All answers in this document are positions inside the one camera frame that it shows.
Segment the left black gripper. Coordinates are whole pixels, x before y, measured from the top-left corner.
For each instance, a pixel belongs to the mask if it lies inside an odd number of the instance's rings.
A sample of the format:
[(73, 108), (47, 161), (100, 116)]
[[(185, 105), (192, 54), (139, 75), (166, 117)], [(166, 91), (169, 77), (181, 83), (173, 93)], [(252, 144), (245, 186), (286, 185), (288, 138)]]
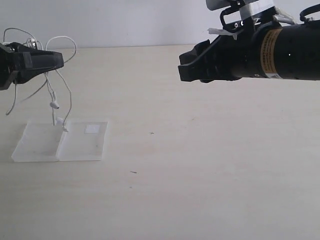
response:
[[(19, 68), (16, 60), (19, 57)], [(27, 45), (10, 42), (0, 44), (0, 90), (7, 90), (12, 83), (23, 85), (31, 79), (64, 66), (60, 52), (38, 50)]]

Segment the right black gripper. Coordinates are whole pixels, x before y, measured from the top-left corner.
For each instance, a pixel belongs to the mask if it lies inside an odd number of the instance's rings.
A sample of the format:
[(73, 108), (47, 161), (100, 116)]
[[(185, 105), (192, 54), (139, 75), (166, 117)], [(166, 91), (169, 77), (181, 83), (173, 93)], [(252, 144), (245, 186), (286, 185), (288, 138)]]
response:
[(207, 39), (197, 43), (179, 56), (178, 73), (182, 82), (210, 83), (265, 77), (260, 60), (263, 28), (230, 33), (210, 27), (207, 31), (209, 35), (216, 35), (213, 41)]

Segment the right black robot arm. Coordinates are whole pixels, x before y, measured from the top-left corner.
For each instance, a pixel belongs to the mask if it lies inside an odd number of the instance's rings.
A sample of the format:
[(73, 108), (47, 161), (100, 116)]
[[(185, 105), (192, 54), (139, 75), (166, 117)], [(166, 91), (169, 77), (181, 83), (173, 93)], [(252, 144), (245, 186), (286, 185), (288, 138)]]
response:
[(241, 78), (320, 79), (320, 22), (266, 25), (237, 38), (219, 35), (179, 56), (181, 81), (210, 83)]

